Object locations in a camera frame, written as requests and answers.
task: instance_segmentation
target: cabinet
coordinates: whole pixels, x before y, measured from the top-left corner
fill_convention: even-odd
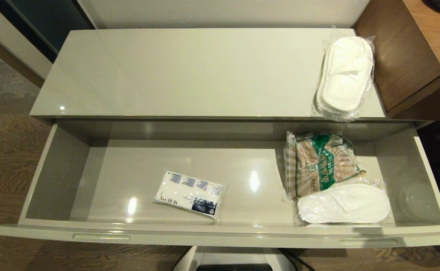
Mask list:
[[[53,122],[51,134],[18,224],[0,225],[0,235],[226,247],[440,245],[440,194],[411,122],[386,118],[376,95],[357,122],[310,116],[330,31],[72,32],[31,112]],[[351,139],[359,167],[387,183],[389,220],[295,225],[282,202],[287,131]],[[217,223],[151,203],[165,170],[228,186]]]
[[[440,14],[420,0],[371,0],[355,29],[375,36],[374,79],[387,115],[440,120]]]

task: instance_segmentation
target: open drawer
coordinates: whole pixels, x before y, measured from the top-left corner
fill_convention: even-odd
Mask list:
[[[282,202],[286,131],[342,131],[382,178],[392,219],[294,226]],[[220,220],[152,204],[165,170],[228,186]],[[58,120],[18,225],[0,235],[224,247],[440,245],[440,195],[409,122]]]

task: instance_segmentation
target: green label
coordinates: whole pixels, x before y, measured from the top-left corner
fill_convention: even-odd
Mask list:
[[[334,155],[324,148],[329,140],[330,134],[320,134],[312,137],[312,145],[319,156],[317,168],[321,191],[336,183],[334,179]]]

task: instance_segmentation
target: wooden floor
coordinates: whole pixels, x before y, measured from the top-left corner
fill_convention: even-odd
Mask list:
[[[49,126],[28,116],[38,91],[13,69],[0,63],[0,224],[17,223],[50,130]],[[170,270],[188,249],[0,236],[0,270],[163,271]],[[440,270],[440,246],[292,251],[317,271]]]

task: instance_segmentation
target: drawer handle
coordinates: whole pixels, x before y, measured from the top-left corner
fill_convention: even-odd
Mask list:
[[[343,239],[343,247],[396,247],[397,239]]]
[[[84,242],[129,242],[129,235],[74,233],[72,240]]]

